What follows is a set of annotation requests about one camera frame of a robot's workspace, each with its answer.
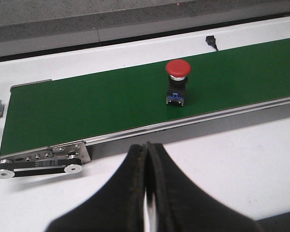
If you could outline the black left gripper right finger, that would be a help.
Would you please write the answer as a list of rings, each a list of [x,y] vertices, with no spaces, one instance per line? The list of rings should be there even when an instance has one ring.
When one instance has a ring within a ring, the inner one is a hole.
[[[162,144],[147,143],[146,193],[152,232],[259,232],[254,220],[195,185]]]

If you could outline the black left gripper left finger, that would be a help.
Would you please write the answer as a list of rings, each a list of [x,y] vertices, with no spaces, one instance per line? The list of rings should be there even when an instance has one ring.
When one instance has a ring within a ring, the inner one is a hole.
[[[147,149],[132,145],[124,161],[92,197],[52,221],[48,232],[144,231],[145,159]]]

